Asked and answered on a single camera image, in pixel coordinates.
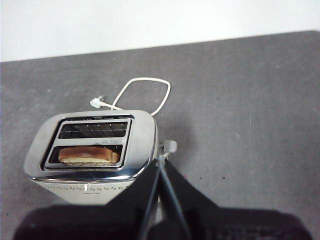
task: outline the toaster slot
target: toaster slot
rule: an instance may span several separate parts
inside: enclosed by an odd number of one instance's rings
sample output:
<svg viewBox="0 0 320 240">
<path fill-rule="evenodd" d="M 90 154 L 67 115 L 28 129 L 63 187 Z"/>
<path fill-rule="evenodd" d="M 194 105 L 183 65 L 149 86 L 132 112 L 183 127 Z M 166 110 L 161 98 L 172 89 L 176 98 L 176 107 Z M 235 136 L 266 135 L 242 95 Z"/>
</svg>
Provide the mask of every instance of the toaster slot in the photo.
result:
<svg viewBox="0 0 320 240">
<path fill-rule="evenodd" d="M 53 149 L 48 169 L 103 168 L 116 166 L 123 155 L 122 145 L 57 146 Z"/>
<path fill-rule="evenodd" d="M 120 138 L 126 135 L 126 122 L 64 124 L 59 139 Z"/>
</svg>

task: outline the bread slice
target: bread slice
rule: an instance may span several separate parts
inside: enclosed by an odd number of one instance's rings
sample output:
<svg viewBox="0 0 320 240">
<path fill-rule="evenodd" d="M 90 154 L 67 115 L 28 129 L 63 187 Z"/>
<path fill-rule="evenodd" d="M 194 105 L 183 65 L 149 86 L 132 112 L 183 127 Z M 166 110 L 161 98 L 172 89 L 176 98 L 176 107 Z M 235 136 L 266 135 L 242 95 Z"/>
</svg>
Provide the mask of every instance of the bread slice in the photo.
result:
<svg viewBox="0 0 320 240">
<path fill-rule="evenodd" d="M 58 160 L 63 164 L 86 165 L 86 164 L 107 164 L 117 163 L 120 155 L 108 148 L 95 146 L 66 147 L 59 151 Z"/>
</svg>

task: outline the toaster base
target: toaster base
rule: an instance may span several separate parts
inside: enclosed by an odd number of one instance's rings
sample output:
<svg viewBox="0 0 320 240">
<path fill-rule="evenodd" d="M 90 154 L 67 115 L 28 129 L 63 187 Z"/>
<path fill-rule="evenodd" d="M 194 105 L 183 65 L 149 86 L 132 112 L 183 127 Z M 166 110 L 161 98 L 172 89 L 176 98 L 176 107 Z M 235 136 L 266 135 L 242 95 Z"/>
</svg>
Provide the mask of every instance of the toaster base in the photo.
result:
<svg viewBox="0 0 320 240">
<path fill-rule="evenodd" d="M 32 181 L 74 205 L 105 205 L 134 182 L 134 180 L 107 183 Z"/>
</svg>

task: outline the plug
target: plug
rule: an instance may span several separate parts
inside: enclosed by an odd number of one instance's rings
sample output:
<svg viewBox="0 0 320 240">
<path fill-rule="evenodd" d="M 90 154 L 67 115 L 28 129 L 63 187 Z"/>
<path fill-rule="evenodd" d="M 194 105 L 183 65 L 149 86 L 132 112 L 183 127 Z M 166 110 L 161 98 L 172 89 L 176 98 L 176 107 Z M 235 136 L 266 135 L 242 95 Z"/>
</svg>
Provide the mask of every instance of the plug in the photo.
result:
<svg viewBox="0 0 320 240">
<path fill-rule="evenodd" d="M 102 106 L 102 99 L 102 96 L 95 97 L 90 101 L 90 105 L 96 109 L 99 109 Z"/>
</svg>

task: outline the black object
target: black object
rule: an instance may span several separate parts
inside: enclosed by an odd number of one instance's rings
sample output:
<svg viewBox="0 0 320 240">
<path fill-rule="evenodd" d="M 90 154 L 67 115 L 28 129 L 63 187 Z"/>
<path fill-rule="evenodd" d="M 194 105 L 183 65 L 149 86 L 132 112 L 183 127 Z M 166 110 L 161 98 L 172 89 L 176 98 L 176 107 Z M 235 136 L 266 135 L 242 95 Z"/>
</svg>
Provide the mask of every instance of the black object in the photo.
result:
<svg viewBox="0 0 320 240">
<path fill-rule="evenodd" d="M 150 227 L 160 196 L 164 220 Z M 15 240 L 311 240 L 301 221 L 274 210 L 220 208 L 165 160 L 153 160 L 106 206 L 31 212 Z"/>
</svg>

